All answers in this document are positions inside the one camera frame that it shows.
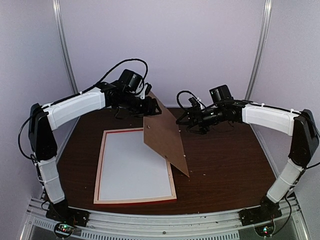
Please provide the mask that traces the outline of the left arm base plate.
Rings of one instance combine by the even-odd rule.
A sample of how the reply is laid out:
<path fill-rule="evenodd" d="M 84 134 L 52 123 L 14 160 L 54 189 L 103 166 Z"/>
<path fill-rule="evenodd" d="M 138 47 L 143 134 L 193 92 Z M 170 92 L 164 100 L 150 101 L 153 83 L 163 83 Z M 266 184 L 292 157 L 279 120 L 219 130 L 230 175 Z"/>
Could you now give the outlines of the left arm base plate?
<path fill-rule="evenodd" d="M 89 220 L 90 213 L 85 210 L 75 208 L 53 208 L 49 207 L 45 217 L 59 223 L 67 224 L 72 227 L 86 227 Z"/>

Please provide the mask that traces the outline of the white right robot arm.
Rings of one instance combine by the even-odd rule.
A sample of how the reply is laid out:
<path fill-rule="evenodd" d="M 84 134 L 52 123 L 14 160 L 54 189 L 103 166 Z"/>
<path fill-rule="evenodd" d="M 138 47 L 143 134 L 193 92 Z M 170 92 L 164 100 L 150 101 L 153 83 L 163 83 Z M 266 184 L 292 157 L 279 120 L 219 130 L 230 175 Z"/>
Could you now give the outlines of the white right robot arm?
<path fill-rule="evenodd" d="M 258 125 L 291 137 L 287 163 L 273 185 L 262 197 L 256 210 L 259 220 L 268 220 L 279 208 L 279 202 L 298 183 L 320 144 L 320 133 L 309 109 L 295 111 L 234 99 L 226 84 L 209 90 L 213 103 L 204 105 L 194 94 L 190 107 L 181 107 L 183 114 L 177 125 L 189 133 L 206 134 L 211 126 L 222 122 Z"/>

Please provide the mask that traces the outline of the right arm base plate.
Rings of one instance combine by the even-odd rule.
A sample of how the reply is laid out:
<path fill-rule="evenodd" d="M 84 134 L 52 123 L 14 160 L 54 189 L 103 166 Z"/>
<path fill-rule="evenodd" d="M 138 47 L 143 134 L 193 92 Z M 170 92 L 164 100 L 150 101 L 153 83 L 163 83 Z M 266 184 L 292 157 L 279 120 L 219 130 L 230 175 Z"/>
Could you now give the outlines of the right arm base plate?
<path fill-rule="evenodd" d="M 282 216 L 281 210 L 276 210 L 273 213 L 263 213 L 260 207 L 244 208 L 238 214 L 242 226 L 255 225 Z"/>

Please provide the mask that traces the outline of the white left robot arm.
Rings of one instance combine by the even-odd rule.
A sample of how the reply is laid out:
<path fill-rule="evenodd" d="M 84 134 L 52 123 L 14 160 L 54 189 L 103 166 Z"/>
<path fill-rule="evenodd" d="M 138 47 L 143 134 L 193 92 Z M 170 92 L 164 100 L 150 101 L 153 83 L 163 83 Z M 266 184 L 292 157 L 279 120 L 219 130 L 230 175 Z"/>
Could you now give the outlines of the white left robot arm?
<path fill-rule="evenodd" d="M 54 205 L 53 215 L 61 222 L 69 221 L 72 211 L 63 204 L 66 197 L 57 168 L 58 145 L 54 131 L 71 120 L 104 108 L 125 109 L 134 117 L 160 115 L 158 101 L 148 95 L 151 89 L 144 76 L 125 69 L 119 79 L 111 83 L 100 79 L 82 92 L 44 105 L 35 103 L 30 108 L 25 122 L 32 150 L 29 159 L 37 169 L 49 202 Z"/>

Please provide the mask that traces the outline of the brown backing board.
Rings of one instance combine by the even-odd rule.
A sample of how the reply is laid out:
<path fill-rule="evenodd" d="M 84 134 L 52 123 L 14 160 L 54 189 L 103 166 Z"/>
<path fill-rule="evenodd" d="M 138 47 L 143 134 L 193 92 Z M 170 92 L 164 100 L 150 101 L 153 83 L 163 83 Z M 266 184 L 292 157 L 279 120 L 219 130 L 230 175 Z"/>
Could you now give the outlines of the brown backing board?
<path fill-rule="evenodd" d="M 152 92 L 148 96 L 156 99 L 161 114 L 143 118 L 144 143 L 189 177 L 183 141 L 175 116 Z"/>

